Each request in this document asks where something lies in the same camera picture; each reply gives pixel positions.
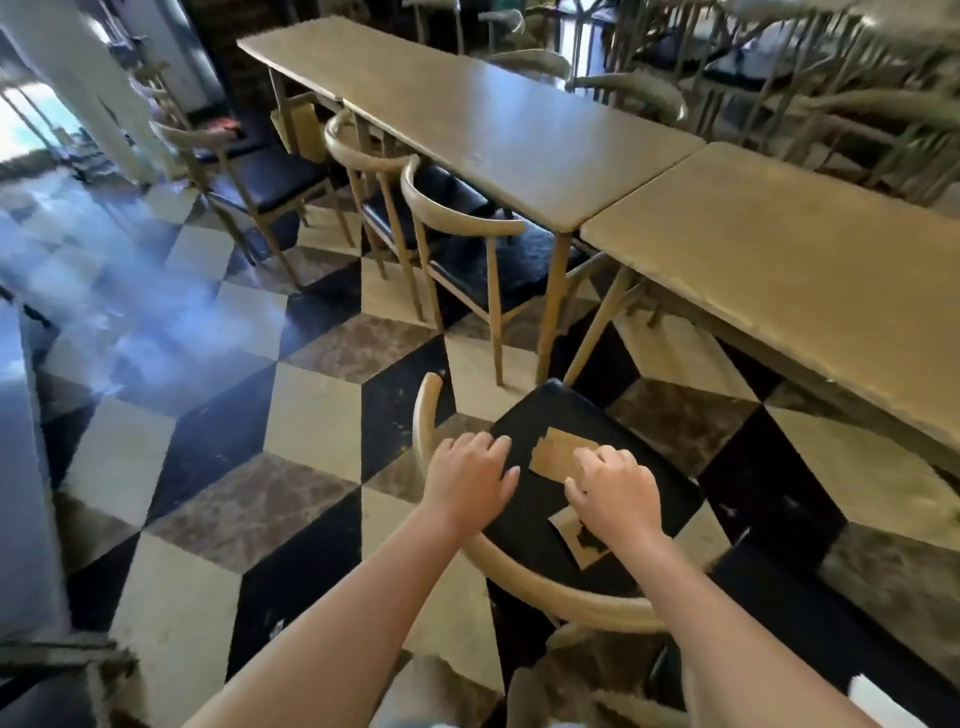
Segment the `tiled floor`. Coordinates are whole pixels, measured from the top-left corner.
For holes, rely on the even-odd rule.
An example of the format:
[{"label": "tiled floor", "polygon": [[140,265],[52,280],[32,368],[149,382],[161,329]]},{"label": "tiled floor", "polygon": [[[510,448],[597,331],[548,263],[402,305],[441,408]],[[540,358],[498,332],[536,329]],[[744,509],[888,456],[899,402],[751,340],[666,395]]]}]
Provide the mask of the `tiled floor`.
[{"label": "tiled floor", "polygon": [[[152,728],[179,726],[419,500],[409,448],[425,373],[451,382],[439,413],[450,434],[489,426],[534,387],[539,306],[508,326],[498,388],[485,328],[418,321],[398,266],[382,279],[323,202],[309,228],[296,215],[275,225],[304,291],[275,260],[248,266],[189,190],[51,175],[0,190],[0,204],[3,280],[57,327],[37,387],[74,621],[136,652],[120,703]],[[359,241],[353,213],[350,224]],[[556,374],[597,301],[579,292]],[[825,578],[960,684],[956,613],[922,618],[960,598],[942,576],[960,573],[948,476],[685,320],[648,328],[648,316],[607,328],[577,389],[704,488],[678,537],[691,557],[707,562],[742,530],[755,515],[744,502],[851,522]],[[872,539],[883,549],[865,564]],[[914,595],[906,617],[889,606]],[[494,725],[513,670],[542,655],[517,634],[549,629],[458,556],[406,649],[443,657],[475,709],[467,724]],[[651,649],[600,635],[539,669],[636,692]]]}]

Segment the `black leather seat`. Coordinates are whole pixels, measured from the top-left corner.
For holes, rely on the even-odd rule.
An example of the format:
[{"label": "black leather seat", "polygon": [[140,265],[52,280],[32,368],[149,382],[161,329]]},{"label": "black leather seat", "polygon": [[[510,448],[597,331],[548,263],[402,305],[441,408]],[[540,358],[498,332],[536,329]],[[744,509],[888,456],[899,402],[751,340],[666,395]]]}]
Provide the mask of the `black leather seat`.
[{"label": "black leather seat", "polygon": [[[490,204],[487,198],[466,182],[461,182],[436,164],[421,165],[414,177],[414,184],[420,192],[434,202],[457,212],[463,212],[465,215],[474,214],[482,207]],[[400,192],[399,182],[393,186],[391,192],[396,207],[396,216],[399,218],[400,229],[403,231],[403,241],[408,248],[415,250],[417,248],[417,234],[414,231],[414,219],[410,213],[410,207],[407,206],[407,201],[403,199],[403,194]],[[372,222],[380,228],[381,232],[390,235],[391,238],[393,237],[390,218],[387,216],[387,203],[383,198],[382,190],[378,188],[369,199],[361,203],[360,207],[370,216]],[[433,241],[442,237],[443,233],[427,228],[426,236],[427,240]]]},{"label": "black leather seat", "polygon": [[[715,84],[734,86],[745,91],[759,93],[774,73],[776,50],[754,48],[731,51],[711,61],[704,68],[704,78]],[[787,88],[793,79],[792,66],[781,61],[771,85],[772,91]]]},{"label": "black leather seat", "polygon": [[[502,220],[504,215],[498,210],[493,217]],[[504,312],[546,292],[553,233],[533,223],[528,223],[528,226],[523,235],[500,237],[496,241],[500,309]],[[583,251],[570,246],[567,270],[586,259]],[[486,238],[462,235],[441,238],[431,246],[430,265],[466,293],[471,301],[484,310],[490,310]]]},{"label": "black leather seat", "polygon": [[[683,36],[676,29],[666,31],[656,40],[647,44],[634,54],[634,60],[660,71],[673,71],[677,67]],[[686,59],[681,65],[681,76],[692,76],[700,67],[701,59],[707,54],[709,38],[694,36],[687,44]],[[716,48],[707,57],[713,61],[723,56],[726,48]]]},{"label": "black leather seat", "polygon": [[[928,728],[953,728],[960,692],[866,614],[809,571],[763,550],[745,536],[716,564],[711,578],[827,682],[847,694],[859,674]],[[647,681],[647,694],[684,709],[681,655],[672,641]]]},{"label": "black leather seat", "polygon": [[[249,138],[237,139],[227,146],[227,159],[236,159],[243,155],[259,152],[261,149],[266,149],[267,146],[269,145],[265,141],[257,141],[256,139]],[[213,164],[218,159],[217,153],[212,149],[196,149],[194,150],[193,156],[197,158],[200,164]]]},{"label": "black leather seat", "polygon": [[589,400],[550,379],[491,430],[495,437],[510,435],[513,439],[506,467],[520,466],[520,482],[513,499],[484,533],[520,564],[548,579],[599,594],[638,595],[636,582],[612,555],[580,571],[547,520],[567,506],[562,485],[529,470],[533,448],[548,427],[632,452],[636,462],[648,467],[657,479],[663,530],[670,536],[676,536],[703,503],[700,489],[653,448]]},{"label": "black leather seat", "polygon": [[[323,182],[329,174],[325,165],[287,154],[279,147],[267,147],[244,155],[234,160],[231,166],[260,214],[290,202]],[[210,194],[226,205],[247,209],[233,180],[225,173],[210,180]]]}]

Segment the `brown paper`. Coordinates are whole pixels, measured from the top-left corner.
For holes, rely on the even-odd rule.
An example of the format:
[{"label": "brown paper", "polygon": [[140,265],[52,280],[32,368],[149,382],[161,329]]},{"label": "brown paper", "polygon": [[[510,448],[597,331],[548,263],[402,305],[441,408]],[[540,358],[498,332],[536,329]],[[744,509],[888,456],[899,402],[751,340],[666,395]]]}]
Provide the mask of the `brown paper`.
[{"label": "brown paper", "polygon": [[568,505],[553,514],[550,522],[560,532],[580,571],[610,553],[610,550],[580,523],[573,506]]},{"label": "brown paper", "polygon": [[530,470],[537,475],[563,484],[568,477],[579,480],[580,463],[573,456],[576,448],[597,449],[597,444],[555,427],[547,428],[546,435],[537,441],[530,457]]}]

